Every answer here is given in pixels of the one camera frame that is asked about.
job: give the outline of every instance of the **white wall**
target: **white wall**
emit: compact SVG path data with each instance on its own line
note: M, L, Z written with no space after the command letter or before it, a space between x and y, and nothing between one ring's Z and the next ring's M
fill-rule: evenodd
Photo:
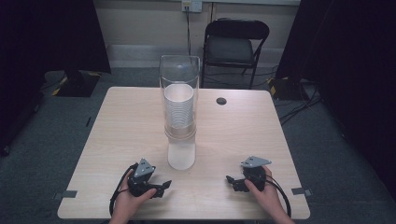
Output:
M144 50L187 52L187 19L181 12L180 2L96 0L94 3L108 46L128 45L140 49L143 46ZM263 46L262 63L272 64L280 60L297 9L298 6L215 3L212 17L264 21L270 27L270 35ZM202 13L190 14L191 54L202 55L205 27L211 11L212 4L203 3Z

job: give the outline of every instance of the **human hand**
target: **human hand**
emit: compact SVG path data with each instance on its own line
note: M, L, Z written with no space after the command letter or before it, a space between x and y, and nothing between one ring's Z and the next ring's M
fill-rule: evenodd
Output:
M272 172L266 166L263 166L262 168L264 168L266 175L272 177ZM254 195L262 209L267 212L277 224L294 223L283 209L274 186L266 184L264 190L259 191L248 179L245 180L245 185Z
M116 205L114 206L113 216L110 219L110 224L121 224L128 223L128 221L134 216L140 205L152 198L157 192L156 189L150 189L146 193L135 197L128 190L128 176L132 173L132 170L128 172L125 178L122 180L120 186L120 194L116 199Z

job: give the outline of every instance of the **finger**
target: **finger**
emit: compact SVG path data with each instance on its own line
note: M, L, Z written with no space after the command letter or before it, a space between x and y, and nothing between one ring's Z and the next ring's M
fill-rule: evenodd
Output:
M134 171L134 170L131 169L131 170L126 174L125 178L122 180L122 183L121 183L121 188L122 188L122 189L128 188L128 177L129 177L129 175L130 175L133 171Z
M268 169L267 166L264 165L262 168L264 168L264 171L265 171L266 175L272 176L272 172L270 171L270 169Z
M156 189L149 189L148 191L146 191L144 194L142 194L141 196L139 196L139 200L141 200L142 202L152 198L152 196L154 196L154 194L157 192Z
M261 192L256 188L256 186L254 186L254 184L250 180L245 179L245 185L250 190L250 192L253 193L253 195L255 197L257 197L257 196L259 196L261 194Z

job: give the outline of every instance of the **black curtain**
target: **black curtain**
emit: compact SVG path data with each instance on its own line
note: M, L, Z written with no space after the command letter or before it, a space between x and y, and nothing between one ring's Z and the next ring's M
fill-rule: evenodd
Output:
M93 1L0 1L0 147L45 73L65 69L111 72Z
M318 2L328 4L314 20ZM303 0L276 74L318 81L320 95L346 138L370 162L393 199L395 27L394 1Z

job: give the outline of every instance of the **wooden table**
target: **wooden table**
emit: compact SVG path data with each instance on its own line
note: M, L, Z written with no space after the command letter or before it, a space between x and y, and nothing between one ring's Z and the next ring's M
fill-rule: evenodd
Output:
M219 97L227 104L218 105ZM233 191L225 178L242 178L240 162L253 155L273 162L268 167L289 197L292 218L309 218L305 196L291 192L301 184L267 91L199 90L196 160L187 171L168 164L163 125L160 88L110 88L67 188L76 198L63 198L58 216L110 218L122 174L145 158L157 167L149 182L172 185L134 219L266 219L253 196Z

